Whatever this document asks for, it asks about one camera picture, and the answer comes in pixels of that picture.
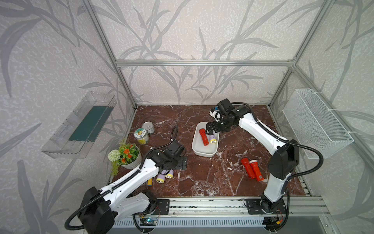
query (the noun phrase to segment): clear plastic shelf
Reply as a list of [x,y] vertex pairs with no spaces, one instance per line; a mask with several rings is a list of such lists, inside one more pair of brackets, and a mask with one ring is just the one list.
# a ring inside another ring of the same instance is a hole
[[116,104],[112,94],[89,91],[42,152],[52,158],[85,158]]

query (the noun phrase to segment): flower pot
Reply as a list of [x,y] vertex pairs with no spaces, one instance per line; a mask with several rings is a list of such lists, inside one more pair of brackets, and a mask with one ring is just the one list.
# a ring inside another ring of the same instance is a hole
[[126,168],[126,169],[130,169],[130,170],[132,170],[132,169],[136,168],[137,166],[139,166],[140,163],[141,163],[141,153],[140,153],[140,150],[139,150],[139,155],[138,155],[138,157],[134,160],[134,162],[132,162],[132,163],[130,163],[130,164],[127,164],[127,165],[121,165],[121,164],[120,164],[120,166],[121,166],[121,167],[124,167],[124,168]]

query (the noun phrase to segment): dark green cloth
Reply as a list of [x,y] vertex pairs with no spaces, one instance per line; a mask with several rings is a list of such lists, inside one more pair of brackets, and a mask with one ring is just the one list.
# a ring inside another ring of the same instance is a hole
[[69,140],[94,142],[110,116],[113,107],[93,106],[80,122]]

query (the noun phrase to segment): red-brown marble surface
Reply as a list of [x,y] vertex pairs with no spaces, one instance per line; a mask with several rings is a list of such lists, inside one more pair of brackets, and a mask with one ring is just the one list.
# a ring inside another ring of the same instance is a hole
[[[157,197],[189,196],[260,196],[265,190],[269,172],[267,164],[271,155],[251,134],[240,127],[228,133],[220,133],[218,151],[212,158],[197,156],[191,145],[196,125],[199,122],[211,122],[211,106],[139,106],[129,134],[129,142],[137,143],[133,132],[145,121],[151,121],[155,132],[150,135],[147,145],[139,145],[144,154],[150,146],[160,146],[169,142],[173,126],[178,125],[177,140],[186,148],[187,169],[174,171],[172,179],[165,183],[153,178],[150,191]],[[258,119],[276,130],[266,106],[253,106]],[[247,157],[256,159],[265,178],[258,182],[249,179],[240,160]],[[129,170],[121,168],[113,181]],[[295,178],[289,185],[291,195],[305,195],[300,181]]]

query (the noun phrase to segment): jar with label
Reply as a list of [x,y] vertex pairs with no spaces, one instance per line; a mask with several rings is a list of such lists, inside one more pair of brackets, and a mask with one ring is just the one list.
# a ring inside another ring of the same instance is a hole
[[144,128],[136,129],[134,132],[134,137],[141,145],[145,145],[149,141],[148,132]]

